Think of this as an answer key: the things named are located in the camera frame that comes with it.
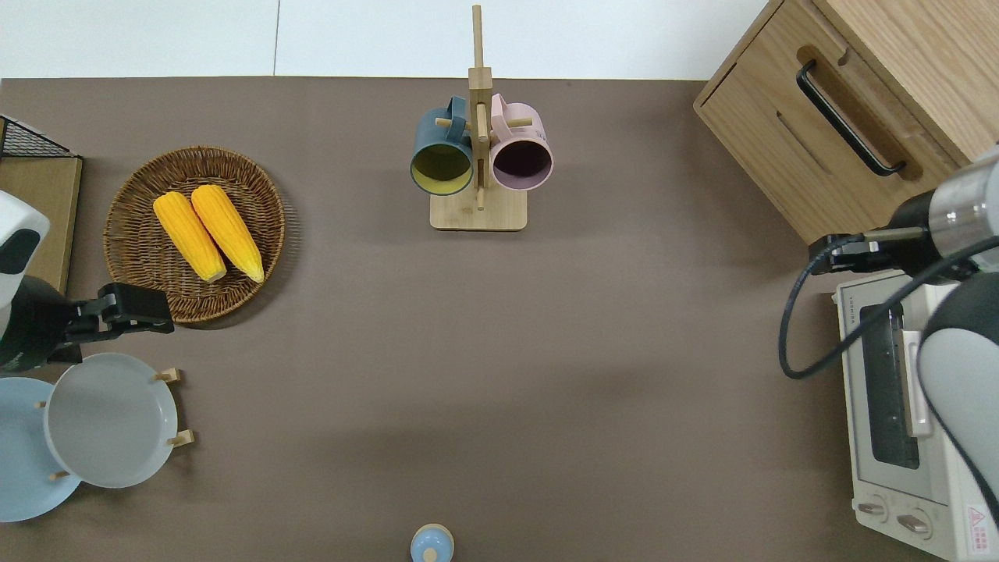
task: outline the black cable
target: black cable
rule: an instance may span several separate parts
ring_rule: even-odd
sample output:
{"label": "black cable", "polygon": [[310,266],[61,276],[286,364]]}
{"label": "black cable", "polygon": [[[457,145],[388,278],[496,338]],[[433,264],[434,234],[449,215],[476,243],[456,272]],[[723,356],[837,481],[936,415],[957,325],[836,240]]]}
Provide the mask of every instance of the black cable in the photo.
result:
{"label": "black cable", "polygon": [[817,267],[818,263],[824,260],[833,251],[845,246],[846,244],[862,242],[863,240],[863,234],[856,234],[847,238],[836,240],[835,242],[829,244],[823,248],[821,252],[816,254],[814,258],[812,258],[812,260],[801,272],[801,275],[799,275],[797,280],[794,282],[794,286],[791,288],[791,294],[787,297],[787,304],[784,305],[784,315],[780,319],[780,332],[777,335],[777,359],[780,361],[781,370],[784,371],[784,374],[788,377],[800,380],[826,369],[832,362],[836,361],[843,352],[853,345],[853,342],[857,341],[860,336],[864,334],[864,332],[869,330],[875,322],[879,321],[881,316],[887,314],[892,307],[902,302],[902,299],[909,296],[913,291],[918,289],[920,285],[950,269],[958,262],[964,261],[976,254],[999,247],[999,236],[993,236],[938,260],[936,263],[913,277],[908,283],[903,285],[902,288],[895,291],[893,295],[888,297],[886,301],[872,310],[870,315],[864,318],[860,324],[858,324],[857,327],[849,333],[849,335],[843,338],[843,341],[839,342],[836,347],[832,348],[832,350],[821,359],[812,363],[808,367],[801,369],[800,371],[792,369],[787,362],[787,328],[791,323],[791,311],[794,310],[794,302],[797,300],[798,294],[801,292],[801,288],[805,284],[805,280],[809,275],[811,275],[812,270]]}

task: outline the wicker basket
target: wicker basket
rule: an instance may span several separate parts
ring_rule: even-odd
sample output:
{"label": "wicker basket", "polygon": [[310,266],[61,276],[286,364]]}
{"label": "wicker basket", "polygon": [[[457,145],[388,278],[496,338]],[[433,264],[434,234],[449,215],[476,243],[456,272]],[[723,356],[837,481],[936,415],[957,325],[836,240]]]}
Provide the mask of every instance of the wicker basket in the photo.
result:
{"label": "wicker basket", "polygon": [[202,281],[160,226],[153,213],[157,197],[168,191],[190,197],[207,183],[221,186],[246,222],[260,248],[266,283],[285,242],[285,210],[271,178],[241,154],[193,146],[147,162],[118,191],[104,226],[104,259],[111,278],[164,291],[178,324],[225,316],[263,286],[228,260],[225,277],[214,283]]}

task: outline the drawer handle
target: drawer handle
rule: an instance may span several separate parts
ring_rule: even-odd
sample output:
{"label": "drawer handle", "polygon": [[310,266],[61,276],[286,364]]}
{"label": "drawer handle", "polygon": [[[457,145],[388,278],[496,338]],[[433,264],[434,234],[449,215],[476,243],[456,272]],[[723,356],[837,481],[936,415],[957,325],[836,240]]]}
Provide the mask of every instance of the drawer handle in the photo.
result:
{"label": "drawer handle", "polygon": [[863,161],[864,164],[867,165],[870,171],[883,177],[883,176],[890,176],[891,174],[900,172],[902,168],[905,168],[904,160],[899,162],[898,164],[895,164],[894,166],[887,167],[884,164],[882,164],[880,160],[877,159],[877,156],[875,156],[874,153],[871,152],[871,149],[868,148],[866,144],[864,144],[864,141],[861,140],[859,136],[857,136],[857,133],[850,127],[850,125],[843,119],[843,117],[836,112],[836,108],[832,107],[832,104],[830,104],[828,100],[822,97],[822,93],[819,92],[818,89],[815,88],[815,85],[812,84],[811,80],[808,79],[808,71],[814,67],[815,67],[814,59],[806,62],[805,65],[801,67],[801,70],[798,71],[798,76],[797,76],[798,88],[801,88],[801,91],[804,92],[808,100],[812,102],[812,105],[815,106],[815,109],[817,109],[819,113],[821,113],[822,116],[825,117],[825,120],[828,121],[830,125],[832,125],[832,128],[835,129],[837,133],[839,133],[839,136],[843,137],[843,140],[846,141],[846,144],[850,145],[850,148],[853,149],[853,152],[855,152],[857,156],[860,157],[860,159]]}

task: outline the wooden cabinet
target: wooden cabinet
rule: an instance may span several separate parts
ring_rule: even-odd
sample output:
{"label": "wooden cabinet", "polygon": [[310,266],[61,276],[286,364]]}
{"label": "wooden cabinet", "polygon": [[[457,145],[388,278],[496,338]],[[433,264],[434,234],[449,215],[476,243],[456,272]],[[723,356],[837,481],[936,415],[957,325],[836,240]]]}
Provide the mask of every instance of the wooden cabinet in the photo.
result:
{"label": "wooden cabinet", "polygon": [[883,226],[999,141],[997,53],[995,0],[772,0],[694,108],[811,243]]}

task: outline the corn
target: corn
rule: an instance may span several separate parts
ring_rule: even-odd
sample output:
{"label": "corn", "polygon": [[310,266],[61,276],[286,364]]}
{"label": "corn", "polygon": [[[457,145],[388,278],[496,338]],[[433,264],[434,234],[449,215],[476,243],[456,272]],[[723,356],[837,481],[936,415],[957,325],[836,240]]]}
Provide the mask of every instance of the corn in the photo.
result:
{"label": "corn", "polygon": [[248,277],[262,283],[264,265],[260,250],[226,192],[217,185],[203,185],[191,194],[191,202],[229,261]]}
{"label": "corn", "polygon": [[187,197],[178,191],[170,191],[153,201],[153,212],[198,277],[211,283],[226,274],[226,265],[222,263],[219,250]]}

